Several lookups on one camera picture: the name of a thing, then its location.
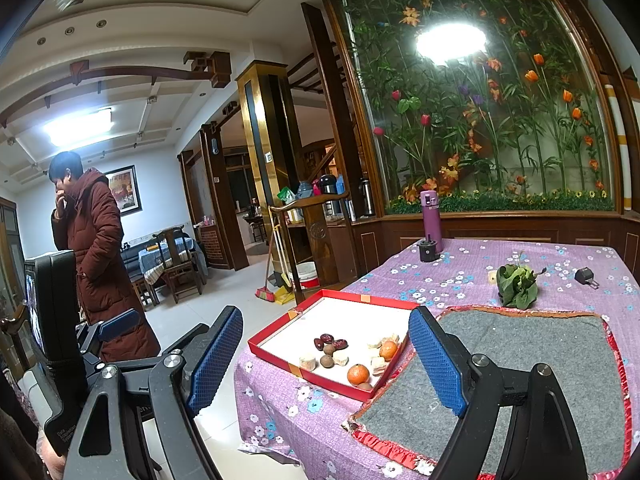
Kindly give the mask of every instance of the coat sleeve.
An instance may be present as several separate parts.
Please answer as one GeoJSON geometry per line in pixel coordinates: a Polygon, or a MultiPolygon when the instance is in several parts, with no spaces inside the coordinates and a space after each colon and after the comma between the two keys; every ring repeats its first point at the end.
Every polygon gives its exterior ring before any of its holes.
{"type": "Polygon", "coordinates": [[[60,219],[56,219],[56,210],[51,213],[51,229],[53,231],[53,242],[59,251],[66,251],[69,248],[68,240],[66,238],[66,214],[60,219]]]}
{"type": "Polygon", "coordinates": [[[96,182],[88,203],[94,222],[95,240],[82,260],[82,269],[90,282],[96,280],[120,253],[124,232],[120,210],[109,186],[96,182]]]}

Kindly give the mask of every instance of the orange fruit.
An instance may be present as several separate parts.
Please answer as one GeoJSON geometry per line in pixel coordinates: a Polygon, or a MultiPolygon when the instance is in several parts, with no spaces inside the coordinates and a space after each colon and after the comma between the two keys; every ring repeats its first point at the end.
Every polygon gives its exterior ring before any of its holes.
{"type": "Polygon", "coordinates": [[[353,365],[347,372],[347,380],[353,384],[353,386],[358,386],[358,384],[362,384],[368,379],[369,370],[364,365],[353,365]]]}
{"type": "Polygon", "coordinates": [[[380,347],[380,357],[385,358],[385,361],[389,362],[394,358],[398,351],[398,345],[394,341],[385,341],[380,347]]]}

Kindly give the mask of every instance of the tile floor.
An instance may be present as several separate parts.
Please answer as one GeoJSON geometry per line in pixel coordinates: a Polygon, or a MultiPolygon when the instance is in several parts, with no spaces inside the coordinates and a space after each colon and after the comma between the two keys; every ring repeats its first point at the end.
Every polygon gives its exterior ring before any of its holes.
{"type": "MultiPolygon", "coordinates": [[[[209,280],[202,296],[185,296],[178,304],[171,297],[148,308],[147,319],[156,331],[162,348],[169,346],[198,323],[211,325],[228,304],[242,311],[244,333],[236,355],[247,340],[286,312],[287,305],[269,303],[255,297],[255,289],[264,284],[266,255],[249,256],[250,266],[234,270],[209,269],[209,280]]],[[[196,424],[213,462],[225,480],[261,478],[262,480],[306,480],[299,466],[281,465],[265,456],[252,456],[237,450],[240,444],[238,414],[234,395],[233,366],[230,365],[213,403],[201,410],[196,424]]],[[[159,478],[171,479],[162,452],[155,423],[145,422],[149,453],[161,466],[159,478]]]]}

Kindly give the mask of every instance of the pink thermos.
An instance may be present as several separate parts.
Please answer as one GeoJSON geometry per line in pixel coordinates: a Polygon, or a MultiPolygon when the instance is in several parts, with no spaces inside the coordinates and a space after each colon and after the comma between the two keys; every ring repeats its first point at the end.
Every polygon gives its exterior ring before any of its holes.
{"type": "Polygon", "coordinates": [[[442,252],[442,231],[440,230],[440,206],[438,193],[435,191],[421,191],[422,220],[424,221],[424,237],[436,242],[436,252],[442,252]]]}

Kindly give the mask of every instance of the person's hand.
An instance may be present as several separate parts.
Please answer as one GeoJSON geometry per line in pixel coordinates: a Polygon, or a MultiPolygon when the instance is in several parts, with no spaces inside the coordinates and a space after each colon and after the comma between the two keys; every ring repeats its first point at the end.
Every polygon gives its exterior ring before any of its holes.
{"type": "Polygon", "coordinates": [[[55,217],[60,220],[65,214],[65,192],[63,190],[56,191],[56,212],[55,217]]]}

